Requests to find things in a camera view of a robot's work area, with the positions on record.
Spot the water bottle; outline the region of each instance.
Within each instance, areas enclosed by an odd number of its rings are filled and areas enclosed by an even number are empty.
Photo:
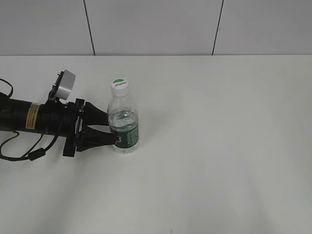
[[[139,143],[137,108],[129,94],[127,80],[113,80],[111,88],[113,96],[108,104],[107,114],[111,133],[118,137],[114,149],[119,153],[129,154]]]

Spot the black cable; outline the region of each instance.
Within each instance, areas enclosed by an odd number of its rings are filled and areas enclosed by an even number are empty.
[[[44,133],[41,133],[41,136],[39,138],[39,140],[26,152],[22,155],[22,157],[26,157],[34,148],[35,146],[41,141],[41,139],[43,138]]]
[[[9,142],[10,140],[18,137],[20,135],[19,132],[17,131],[13,131],[13,133],[16,133],[16,136],[13,136],[7,140],[5,140],[1,145],[0,145],[0,158],[4,159],[4,160],[8,160],[8,161],[24,161],[24,160],[28,160],[29,158],[27,157],[27,155],[37,146],[37,144],[41,141],[42,137],[43,137],[43,133],[41,134],[39,140],[37,140],[37,142],[26,152],[24,153],[21,157],[8,157],[8,156],[4,156],[2,154],[2,147],[4,146],[4,144],[6,144],[7,142]]]
[[[10,87],[11,87],[11,92],[9,93],[9,95],[7,95],[7,97],[10,98],[10,97],[12,96],[12,94],[13,94],[13,86],[12,86],[9,82],[7,82],[6,80],[4,80],[4,79],[1,79],[1,78],[0,78],[0,80],[3,81],[4,83],[10,85]]]

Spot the warning label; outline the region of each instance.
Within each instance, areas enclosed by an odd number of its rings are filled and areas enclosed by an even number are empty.
[[[32,129],[32,130],[35,129],[39,107],[40,107],[40,104],[31,103],[29,110],[28,110],[27,119],[26,119],[26,128],[27,129]]]

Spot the bottle label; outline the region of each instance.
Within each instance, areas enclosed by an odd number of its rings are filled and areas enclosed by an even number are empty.
[[[138,125],[127,132],[118,132],[111,129],[111,133],[118,137],[115,145],[118,148],[126,149],[134,146],[138,142]]]

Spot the table surface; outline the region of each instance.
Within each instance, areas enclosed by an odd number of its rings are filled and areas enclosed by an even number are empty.
[[[2,234],[312,232],[312,56],[0,57],[14,99],[44,103],[64,69],[68,100],[102,110],[110,81],[129,80],[140,147],[68,158],[60,138],[36,161],[0,161]]]

